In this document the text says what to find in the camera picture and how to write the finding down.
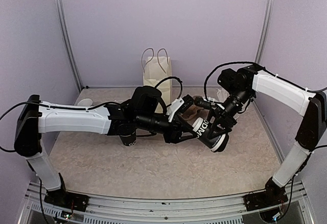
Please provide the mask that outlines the black paper coffee cup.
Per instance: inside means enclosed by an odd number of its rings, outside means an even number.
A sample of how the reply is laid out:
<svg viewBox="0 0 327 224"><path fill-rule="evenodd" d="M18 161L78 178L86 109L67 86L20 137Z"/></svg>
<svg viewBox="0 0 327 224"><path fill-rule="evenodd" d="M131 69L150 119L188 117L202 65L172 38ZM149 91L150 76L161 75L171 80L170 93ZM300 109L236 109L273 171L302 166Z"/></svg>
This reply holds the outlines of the black paper coffee cup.
<svg viewBox="0 0 327 224"><path fill-rule="evenodd" d="M136 144L136 131L129 135L120 135L120 140L124 146L134 146Z"/></svg>

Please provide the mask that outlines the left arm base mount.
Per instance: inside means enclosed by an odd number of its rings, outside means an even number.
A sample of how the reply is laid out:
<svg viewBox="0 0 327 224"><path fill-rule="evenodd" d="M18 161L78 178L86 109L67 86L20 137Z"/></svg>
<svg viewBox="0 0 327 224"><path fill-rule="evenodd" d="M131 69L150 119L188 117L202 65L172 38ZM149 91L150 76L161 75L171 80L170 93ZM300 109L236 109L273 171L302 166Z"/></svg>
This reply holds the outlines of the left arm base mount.
<svg viewBox="0 0 327 224"><path fill-rule="evenodd" d="M44 201L54 206L85 212L89 196L67 191L48 191Z"/></svg>

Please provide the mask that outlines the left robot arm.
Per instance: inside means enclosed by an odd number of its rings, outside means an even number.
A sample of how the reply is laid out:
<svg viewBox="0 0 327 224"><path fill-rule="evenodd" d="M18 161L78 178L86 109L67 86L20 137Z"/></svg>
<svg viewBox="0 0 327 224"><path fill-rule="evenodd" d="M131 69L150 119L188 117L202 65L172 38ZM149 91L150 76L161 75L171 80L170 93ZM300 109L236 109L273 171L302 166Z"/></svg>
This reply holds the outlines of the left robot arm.
<svg viewBox="0 0 327 224"><path fill-rule="evenodd" d="M23 106L17 121L14 148L1 150L18 153L39 176L44 187L59 205L66 206L72 196L65 190L64 180L54 170L41 146L41 135L49 132L89 132L119 136L125 146L135 144L136 130L162 134L166 143L177 144L196 138L193 127L182 117L193 103L191 96L178 98L170 106L161 92L151 86L137 87L132 97L122 103L105 102L93 107L57 105L32 95Z"/></svg>

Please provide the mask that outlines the cream paper takeout bag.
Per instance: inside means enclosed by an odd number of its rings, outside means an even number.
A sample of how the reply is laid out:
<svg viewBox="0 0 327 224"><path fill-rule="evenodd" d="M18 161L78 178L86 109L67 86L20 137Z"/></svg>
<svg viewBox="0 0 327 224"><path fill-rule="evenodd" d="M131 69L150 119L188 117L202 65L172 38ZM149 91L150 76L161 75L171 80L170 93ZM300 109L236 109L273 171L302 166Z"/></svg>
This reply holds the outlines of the cream paper takeout bag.
<svg viewBox="0 0 327 224"><path fill-rule="evenodd" d="M155 87L164 78L172 76L171 58L165 48L161 48L155 54L153 48L145 49L141 55L143 69L143 85ZM172 80L163 81L157 87L161 91L161 98L165 105L169 105L172 99Z"/></svg>

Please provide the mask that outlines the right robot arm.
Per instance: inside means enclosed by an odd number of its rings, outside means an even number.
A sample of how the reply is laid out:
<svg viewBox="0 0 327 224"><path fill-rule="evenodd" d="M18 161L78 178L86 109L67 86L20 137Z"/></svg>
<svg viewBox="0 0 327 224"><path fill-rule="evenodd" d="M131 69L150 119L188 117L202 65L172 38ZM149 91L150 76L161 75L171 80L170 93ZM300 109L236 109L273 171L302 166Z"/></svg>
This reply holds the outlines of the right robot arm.
<svg viewBox="0 0 327 224"><path fill-rule="evenodd" d="M261 195L262 202L271 206L280 199L280 188L300 172L311 153L320 147L318 143L326 131L326 94L324 90L302 88L254 62L244 64L237 71L229 68L221 72L217 83L229 93L228 98L221 104L210 105L207 119L199 118L193 127L198 139L212 152L223 151L228 133L237 123L234 116L258 93L281 102L302 117L294 145L270 179L273 186Z"/></svg>

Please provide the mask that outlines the brown cardboard cup carrier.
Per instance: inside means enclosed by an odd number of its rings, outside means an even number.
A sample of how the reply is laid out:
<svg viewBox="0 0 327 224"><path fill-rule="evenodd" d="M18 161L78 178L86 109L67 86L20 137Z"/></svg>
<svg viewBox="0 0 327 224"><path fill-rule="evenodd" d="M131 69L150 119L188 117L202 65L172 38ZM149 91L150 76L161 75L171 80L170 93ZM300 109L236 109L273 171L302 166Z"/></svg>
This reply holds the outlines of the brown cardboard cup carrier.
<svg viewBox="0 0 327 224"><path fill-rule="evenodd" d="M195 105L190 106L185 112L181 113L180 116L188 122L195 121L198 117L206 117L208 111L202 107Z"/></svg>

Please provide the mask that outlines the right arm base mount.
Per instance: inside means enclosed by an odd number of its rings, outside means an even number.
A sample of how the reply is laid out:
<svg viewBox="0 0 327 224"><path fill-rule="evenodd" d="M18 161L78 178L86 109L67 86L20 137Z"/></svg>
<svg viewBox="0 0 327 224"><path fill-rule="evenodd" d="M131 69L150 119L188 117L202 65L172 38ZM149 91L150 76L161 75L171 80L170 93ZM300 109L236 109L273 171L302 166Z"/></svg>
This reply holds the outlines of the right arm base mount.
<svg viewBox="0 0 327 224"><path fill-rule="evenodd" d="M279 205L282 202L287 202L288 197L286 194L281 194L280 196L269 197L265 191L250 193L243 196L244 204L247 211L258 210L262 208L267 208L275 205Z"/></svg>

